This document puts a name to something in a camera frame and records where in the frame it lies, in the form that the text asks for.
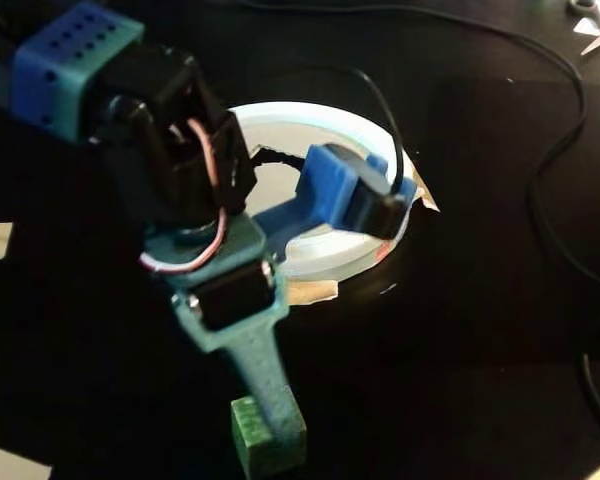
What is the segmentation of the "teal gripper with servo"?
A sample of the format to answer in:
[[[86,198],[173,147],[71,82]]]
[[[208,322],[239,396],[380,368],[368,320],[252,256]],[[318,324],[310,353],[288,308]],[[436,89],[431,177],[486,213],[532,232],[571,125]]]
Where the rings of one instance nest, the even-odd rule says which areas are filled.
[[[150,275],[200,350],[227,349],[272,434],[299,436],[302,419],[274,333],[289,313],[285,280],[254,219],[229,218],[219,249],[202,267]]]

